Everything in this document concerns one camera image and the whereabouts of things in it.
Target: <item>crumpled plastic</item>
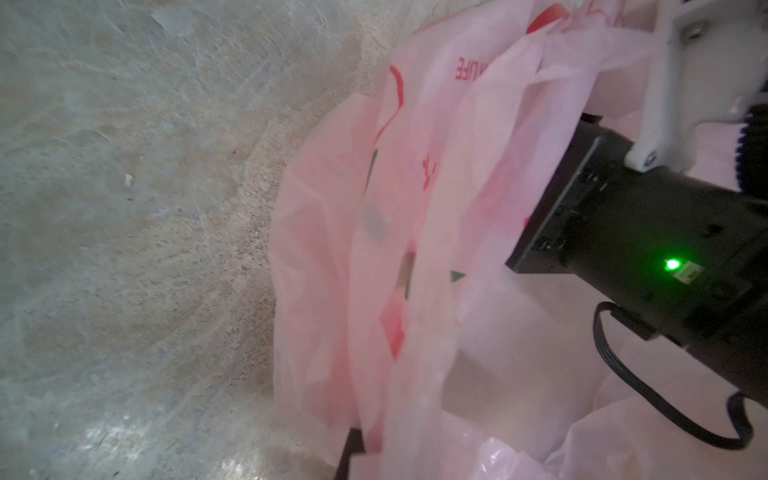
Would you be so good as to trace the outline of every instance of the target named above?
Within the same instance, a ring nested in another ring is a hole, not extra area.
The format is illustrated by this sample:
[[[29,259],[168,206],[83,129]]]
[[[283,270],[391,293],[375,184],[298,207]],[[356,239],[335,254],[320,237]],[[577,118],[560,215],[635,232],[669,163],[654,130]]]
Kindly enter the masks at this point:
[[[331,465],[361,428],[351,480],[716,471],[692,466],[720,458],[711,447],[611,387],[588,345],[598,293],[502,267],[584,106],[605,104],[598,75],[657,46],[620,26],[621,5],[531,31],[533,0],[497,0],[427,25],[376,96],[347,98],[286,168],[269,246],[275,413]]]

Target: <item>white plastic part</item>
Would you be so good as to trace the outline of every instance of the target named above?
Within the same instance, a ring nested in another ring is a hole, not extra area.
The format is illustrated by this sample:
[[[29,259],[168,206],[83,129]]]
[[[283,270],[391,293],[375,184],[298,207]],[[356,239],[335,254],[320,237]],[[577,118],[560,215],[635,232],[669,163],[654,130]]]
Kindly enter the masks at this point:
[[[766,3],[660,0],[656,33],[666,38],[648,72],[640,131],[625,164],[637,171],[696,162],[694,128],[738,123],[768,75]]]

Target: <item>plastic bag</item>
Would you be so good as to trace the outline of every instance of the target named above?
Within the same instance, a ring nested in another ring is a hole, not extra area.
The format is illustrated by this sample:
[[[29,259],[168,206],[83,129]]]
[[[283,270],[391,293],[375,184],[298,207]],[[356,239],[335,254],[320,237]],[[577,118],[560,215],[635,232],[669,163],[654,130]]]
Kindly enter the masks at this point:
[[[574,465],[568,455],[552,457],[551,470],[541,462],[589,418],[604,367],[590,353],[588,376],[556,372],[569,349],[587,351],[570,337],[540,335],[557,350],[549,370],[530,349],[516,360],[533,372],[516,380],[520,405],[536,386],[552,392],[535,417],[548,419],[544,435],[508,410],[519,421],[506,433],[528,432],[514,445],[520,452],[447,413],[442,394],[470,325],[548,316],[572,322],[564,331],[584,326],[575,307],[539,310],[531,298],[549,289],[502,294],[519,301],[495,315],[472,312],[489,289],[509,286],[499,268],[598,73],[654,48],[651,34],[615,26],[620,7],[585,2],[528,35],[532,0],[498,0],[429,25],[392,54],[376,96],[345,100],[286,168],[270,238],[276,414],[330,464],[349,427],[362,428],[367,453],[353,458],[351,479],[551,478]],[[594,294],[572,299],[587,298]],[[504,365],[503,345],[483,349]],[[538,381],[526,390],[526,379]]]

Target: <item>concrete floor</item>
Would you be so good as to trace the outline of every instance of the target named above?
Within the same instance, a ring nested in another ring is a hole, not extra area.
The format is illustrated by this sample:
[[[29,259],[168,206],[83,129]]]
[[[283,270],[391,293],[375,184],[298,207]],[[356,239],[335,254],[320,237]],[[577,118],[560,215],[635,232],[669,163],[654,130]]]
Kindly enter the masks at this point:
[[[0,5],[0,478],[330,478],[272,420],[280,175],[464,0]]]

